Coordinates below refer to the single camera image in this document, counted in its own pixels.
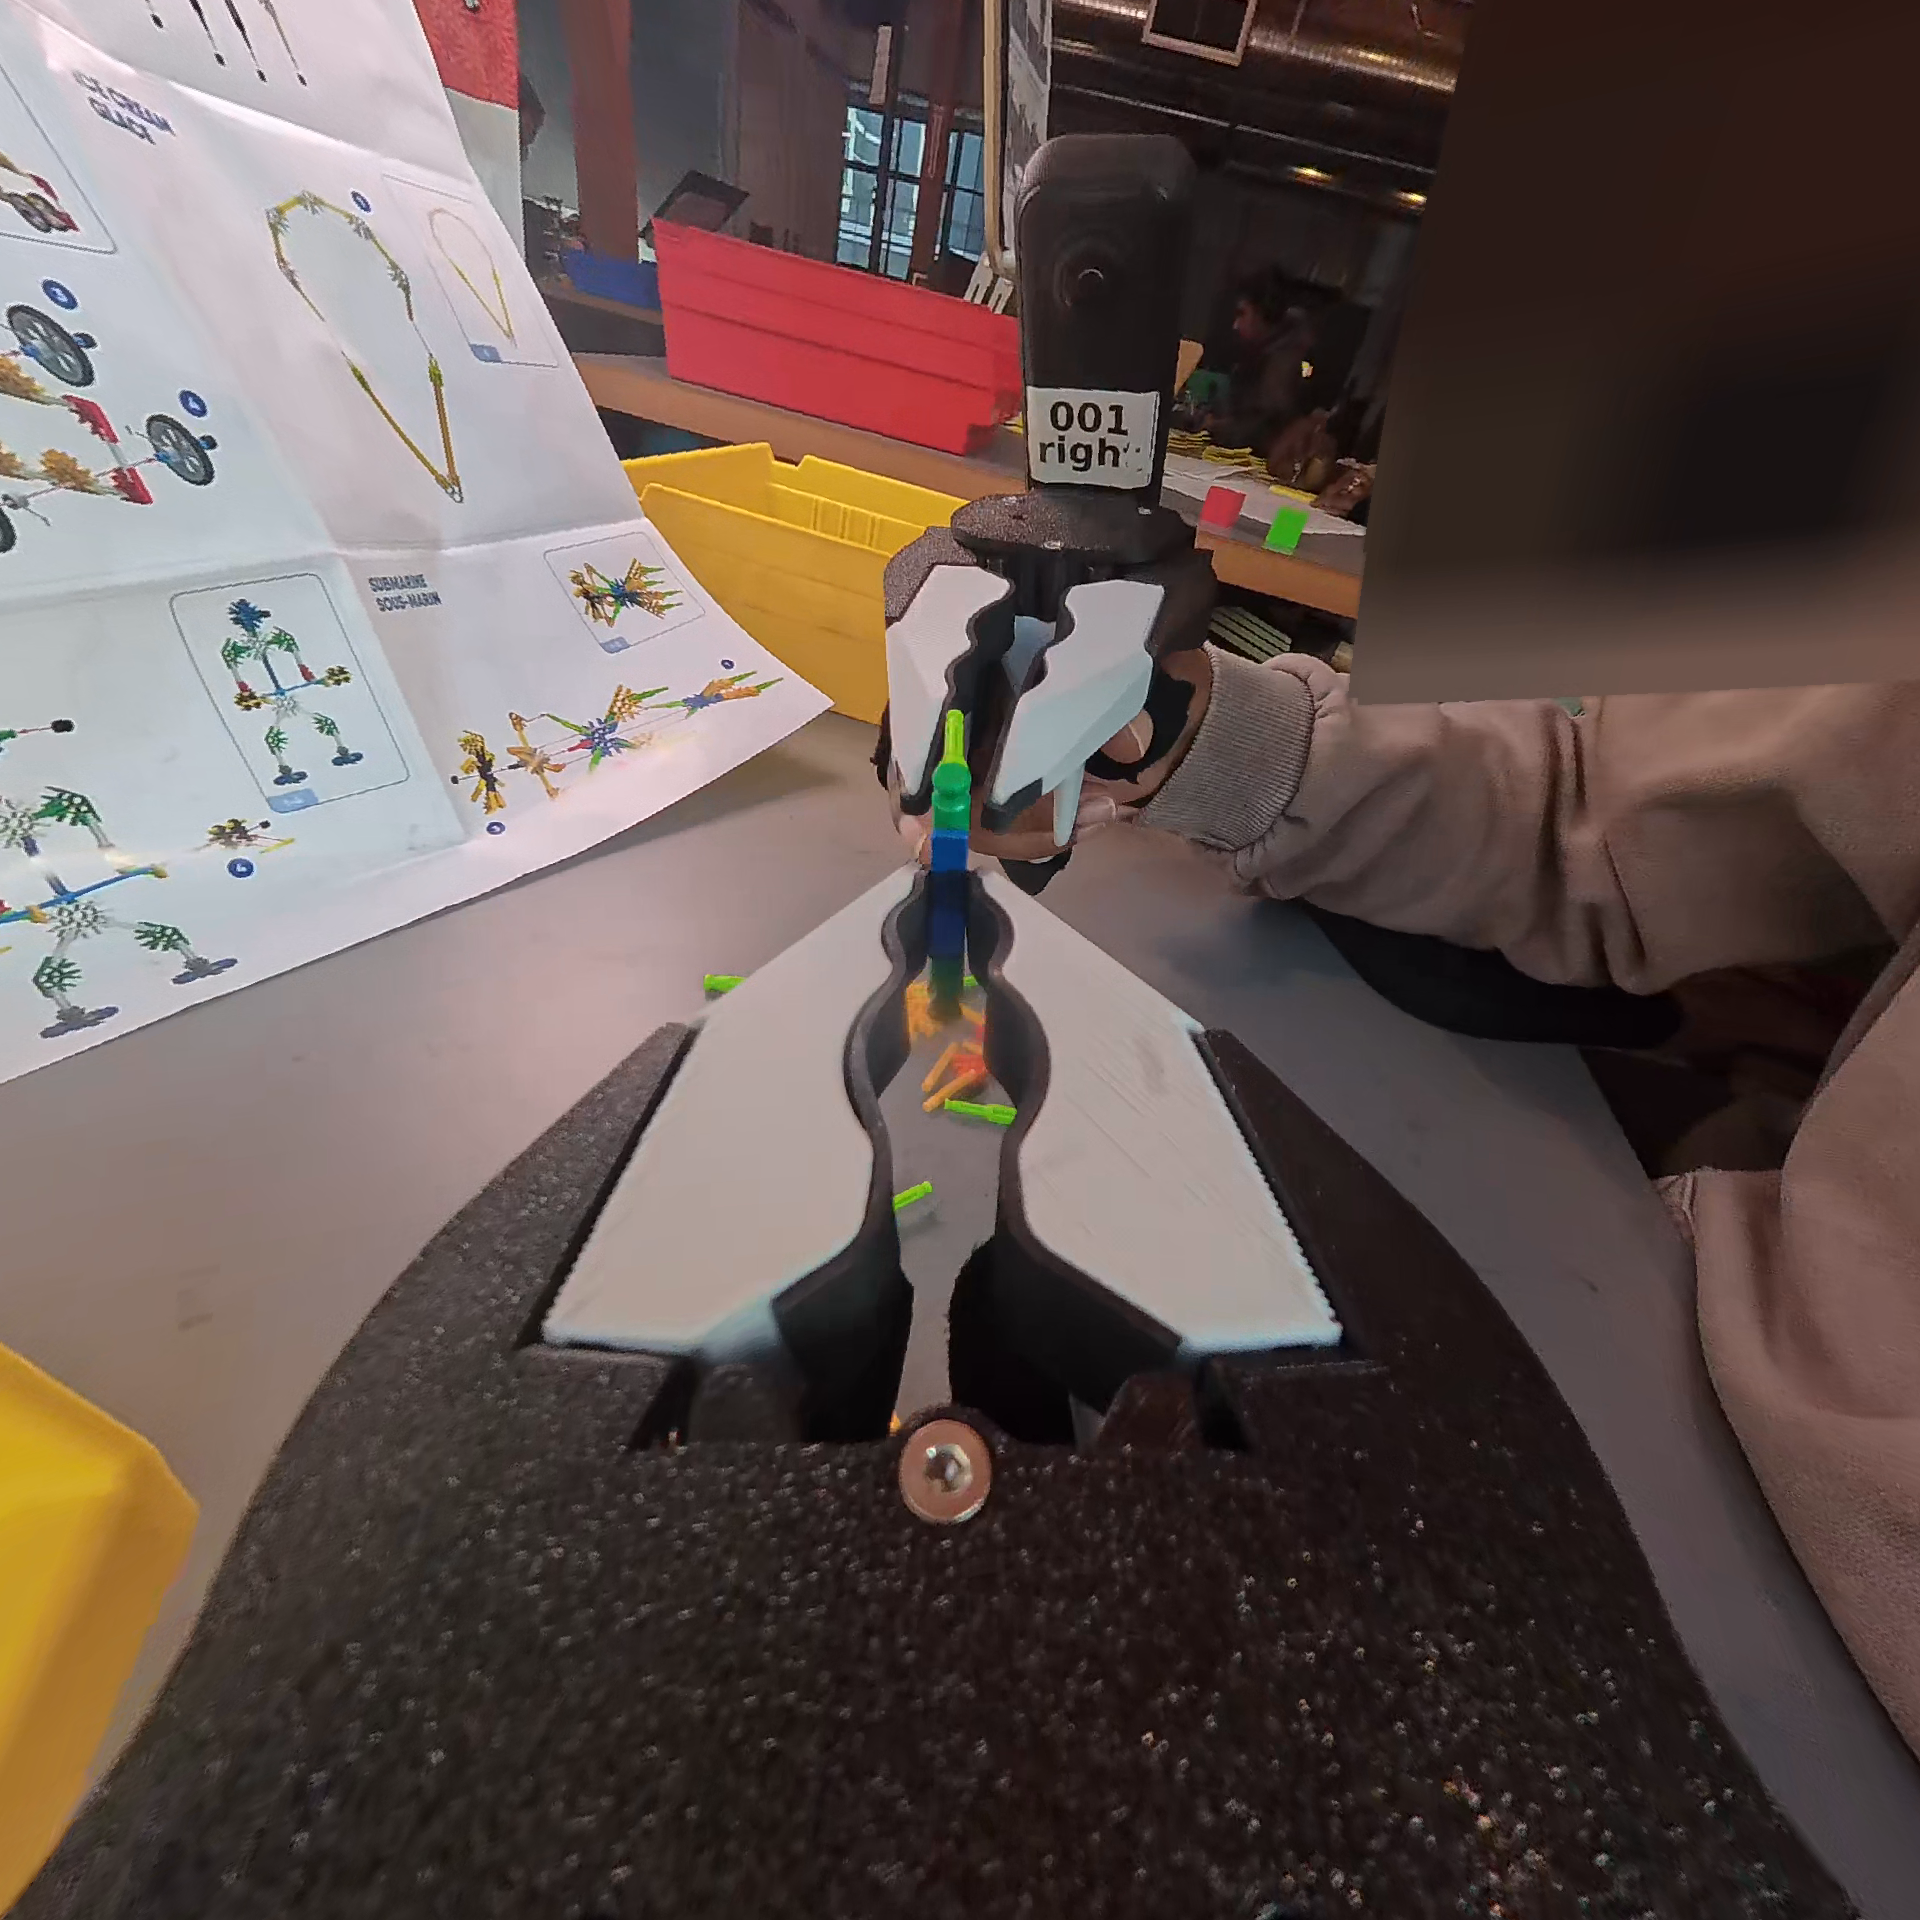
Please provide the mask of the toy instruction sheet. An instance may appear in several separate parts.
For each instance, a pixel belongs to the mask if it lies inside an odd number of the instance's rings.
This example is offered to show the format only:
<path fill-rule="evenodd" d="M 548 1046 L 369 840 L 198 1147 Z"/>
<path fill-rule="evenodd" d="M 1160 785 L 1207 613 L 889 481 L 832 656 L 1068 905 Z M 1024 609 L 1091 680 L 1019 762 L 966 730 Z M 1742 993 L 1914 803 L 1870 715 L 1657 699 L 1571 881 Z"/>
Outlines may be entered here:
<path fill-rule="evenodd" d="M 408 3 L 4 6 L 4 1080 L 826 710 L 650 525 Z"/>

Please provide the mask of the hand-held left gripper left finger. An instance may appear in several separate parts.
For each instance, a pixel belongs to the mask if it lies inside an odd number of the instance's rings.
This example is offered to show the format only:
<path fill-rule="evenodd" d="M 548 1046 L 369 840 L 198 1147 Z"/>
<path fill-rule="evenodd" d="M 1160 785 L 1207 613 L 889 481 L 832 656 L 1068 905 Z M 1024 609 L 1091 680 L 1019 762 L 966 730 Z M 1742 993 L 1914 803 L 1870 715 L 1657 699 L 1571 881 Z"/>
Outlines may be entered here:
<path fill-rule="evenodd" d="M 544 1307 L 548 1347 L 764 1368 L 817 1441 L 886 1438 L 914 1290 L 879 1093 L 910 1052 L 899 869 L 710 1003 Z"/>

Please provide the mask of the wooden background table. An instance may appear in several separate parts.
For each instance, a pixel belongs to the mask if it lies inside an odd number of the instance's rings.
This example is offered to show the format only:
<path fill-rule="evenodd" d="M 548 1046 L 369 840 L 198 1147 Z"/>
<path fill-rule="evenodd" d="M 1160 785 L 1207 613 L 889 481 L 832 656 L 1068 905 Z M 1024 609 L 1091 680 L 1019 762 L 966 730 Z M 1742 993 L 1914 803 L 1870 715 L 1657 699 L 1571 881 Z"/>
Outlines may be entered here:
<path fill-rule="evenodd" d="M 894 440 L 845 424 L 817 419 L 747 397 L 680 381 L 658 356 L 576 352 L 576 366 L 597 406 L 639 419 L 707 436 L 726 443 L 770 443 L 782 461 L 820 455 L 845 468 L 861 468 L 889 478 L 942 491 L 961 500 L 1021 491 L 1026 481 L 1026 450 L 1019 433 L 1001 430 L 982 455 L 949 455 L 913 440 Z M 1211 486 L 1248 491 L 1248 511 L 1236 528 L 1217 531 L 1196 524 Z M 1264 550 L 1264 531 L 1277 502 L 1307 497 L 1285 493 L 1270 481 L 1176 455 L 1171 461 L 1168 502 L 1196 525 L 1196 540 L 1211 552 L 1223 581 L 1258 593 L 1357 618 L 1365 574 L 1365 528 L 1354 521 L 1314 515 L 1298 555 Z"/>

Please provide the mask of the stack of red bins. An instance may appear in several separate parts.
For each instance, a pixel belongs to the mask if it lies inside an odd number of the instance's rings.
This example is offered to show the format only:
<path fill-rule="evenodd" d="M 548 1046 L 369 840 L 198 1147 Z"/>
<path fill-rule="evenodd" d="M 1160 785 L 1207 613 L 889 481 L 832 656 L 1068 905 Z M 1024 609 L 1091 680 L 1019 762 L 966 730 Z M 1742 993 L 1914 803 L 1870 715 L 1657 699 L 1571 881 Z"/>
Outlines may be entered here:
<path fill-rule="evenodd" d="M 673 380 L 957 455 L 1021 415 L 1016 316 L 657 219 Z"/>

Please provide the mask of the person's right hand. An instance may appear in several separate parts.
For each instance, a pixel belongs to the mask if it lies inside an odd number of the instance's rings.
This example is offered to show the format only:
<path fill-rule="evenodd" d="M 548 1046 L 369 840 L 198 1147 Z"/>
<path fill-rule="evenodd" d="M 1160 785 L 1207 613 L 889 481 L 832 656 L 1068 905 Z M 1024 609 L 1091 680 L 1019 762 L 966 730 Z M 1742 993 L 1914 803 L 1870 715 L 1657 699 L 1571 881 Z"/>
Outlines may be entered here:
<path fill-rule="evenodd" d="M 1120 727 L 1083 769 L 1079 783 L 1026 797 L 1019 808 L 973 806 L 971 865 L 998 869 L 1026 897 L 1041 897 L 1074 852 L 1129 816 L 1151 772 L 1152 719 L 1146 710 Z"/>

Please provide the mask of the yellow storage bin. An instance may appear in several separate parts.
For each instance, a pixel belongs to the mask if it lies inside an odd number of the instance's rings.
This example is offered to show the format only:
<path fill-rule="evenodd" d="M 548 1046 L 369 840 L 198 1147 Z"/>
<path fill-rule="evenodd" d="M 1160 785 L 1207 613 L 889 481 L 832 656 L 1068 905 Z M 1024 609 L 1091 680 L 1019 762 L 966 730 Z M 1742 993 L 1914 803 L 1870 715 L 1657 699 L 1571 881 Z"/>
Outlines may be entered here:
<path fill-rule="evenodd" d="M 4 1904 L 82 1798 L 198 1526 L 156 1447 L 4 1350 Z"/>
<path fill-rule="evenodd" d="M 770 443 L 676 450 L 625 464 L 654 528 L 732 621 L 832 709 L 879 724 L 882 574 L 961 500 Z"/>

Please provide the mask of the leaning white board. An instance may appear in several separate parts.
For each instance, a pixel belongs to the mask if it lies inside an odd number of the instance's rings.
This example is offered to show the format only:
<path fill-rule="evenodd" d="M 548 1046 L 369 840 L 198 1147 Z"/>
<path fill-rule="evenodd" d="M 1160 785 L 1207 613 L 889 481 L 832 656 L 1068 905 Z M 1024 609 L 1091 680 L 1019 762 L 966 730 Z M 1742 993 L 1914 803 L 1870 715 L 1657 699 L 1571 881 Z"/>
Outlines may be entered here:
<path fill-rule="evenodd" d="M 1007 312 L 1019 287 L 1019 190 L 1046 137 L 1054 3 L 982 3 L 982 174 L 989 186 L 980 287 Z"/>

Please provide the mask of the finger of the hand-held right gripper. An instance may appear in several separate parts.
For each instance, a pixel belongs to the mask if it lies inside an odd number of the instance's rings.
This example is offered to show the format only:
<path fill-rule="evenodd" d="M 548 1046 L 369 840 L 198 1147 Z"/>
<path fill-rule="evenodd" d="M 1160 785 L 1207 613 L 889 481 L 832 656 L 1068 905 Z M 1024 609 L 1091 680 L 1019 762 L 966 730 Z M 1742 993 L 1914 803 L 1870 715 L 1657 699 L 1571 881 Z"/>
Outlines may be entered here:
<path fill-rule="evenodd" d="M 1091 755 L 1146 705 L 1164 599 L 1164 580 L 1110 580 L 1071 588 L 1054 624 L 1016 621 L 982 680 L 989 833 L 1041 808 L 1045 849 L 1068 847 Z"/>
<path fill-rule="evenodd" d="M 889 737 L 904 813 L 932 813 L 948 710 L 980 710 L 1011 641 L 1016 586 L 1001 574 L 886 574 Z"/>

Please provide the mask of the paned window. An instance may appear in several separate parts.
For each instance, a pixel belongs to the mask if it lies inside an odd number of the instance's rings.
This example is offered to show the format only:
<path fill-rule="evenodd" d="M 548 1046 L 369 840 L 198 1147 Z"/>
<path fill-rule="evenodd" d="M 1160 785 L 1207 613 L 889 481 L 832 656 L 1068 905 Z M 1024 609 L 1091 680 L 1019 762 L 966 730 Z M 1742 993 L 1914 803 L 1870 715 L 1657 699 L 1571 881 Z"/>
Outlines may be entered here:
<path fill-rule="evenodd" d="M 845 174 L 832 261 L 886 280 L 924 280 L 961 294 L 986 250 L 982 125 L 966 112 L 948 131 L 939 189 L 924 189 L 926 115 L 852 102 L 845 115 Z"/>

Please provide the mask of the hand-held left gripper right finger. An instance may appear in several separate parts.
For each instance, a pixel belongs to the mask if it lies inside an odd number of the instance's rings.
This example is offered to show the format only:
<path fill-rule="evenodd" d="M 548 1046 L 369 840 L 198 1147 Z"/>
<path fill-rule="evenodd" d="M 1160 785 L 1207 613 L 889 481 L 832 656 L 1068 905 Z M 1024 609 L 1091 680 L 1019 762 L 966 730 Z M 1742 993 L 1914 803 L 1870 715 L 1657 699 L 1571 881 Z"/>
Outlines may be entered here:
<path fill-rule="evenodd" d="M 1074 1429 L 1129 1379 L 1317 1363 L 1342 1321 L 1183 1006 L 1002 877 L 973 878 L 989 1063 L 1019 1118 L 957 1281 L 957 1396 Z"/>

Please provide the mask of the wall air vent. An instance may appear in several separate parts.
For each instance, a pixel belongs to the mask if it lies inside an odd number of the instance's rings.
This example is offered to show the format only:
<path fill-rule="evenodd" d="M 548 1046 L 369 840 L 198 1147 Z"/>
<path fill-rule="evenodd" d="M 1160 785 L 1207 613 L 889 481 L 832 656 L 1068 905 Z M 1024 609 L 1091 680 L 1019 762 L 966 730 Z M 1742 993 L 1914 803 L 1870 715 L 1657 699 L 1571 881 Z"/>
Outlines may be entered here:
<path fill-rule="evenodd" d="M 1239 68 L 1248 58 L 1257 12 L 1257 0 L 1152 0 L 1141 27 L 1141 43 Z"/>

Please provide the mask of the grey desk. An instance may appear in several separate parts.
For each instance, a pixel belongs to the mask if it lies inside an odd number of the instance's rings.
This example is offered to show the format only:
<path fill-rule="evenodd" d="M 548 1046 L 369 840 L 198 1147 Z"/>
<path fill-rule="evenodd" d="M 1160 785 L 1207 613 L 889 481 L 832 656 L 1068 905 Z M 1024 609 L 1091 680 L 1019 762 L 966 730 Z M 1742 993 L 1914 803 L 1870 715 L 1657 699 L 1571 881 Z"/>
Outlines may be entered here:
<path fill-rule="evenodd" d="M 707 972 L 894 869 L 873 730 L 824 715 L 601 849 L 4 1088 L 4 1343 L 141 1431 L 200 1526 L 95 1770 L 380 1294 Z M 1477 1263 L 1605 1465 L 1768 1791 L 1868 1917 L 1917 1913 L 1917 1763 L 1721 1419 L 1684 1247 L 1568 1046 L 1389 1006 L 1299 910 L 1139 830 L 1045 905 L 1249 1043 Z"/>

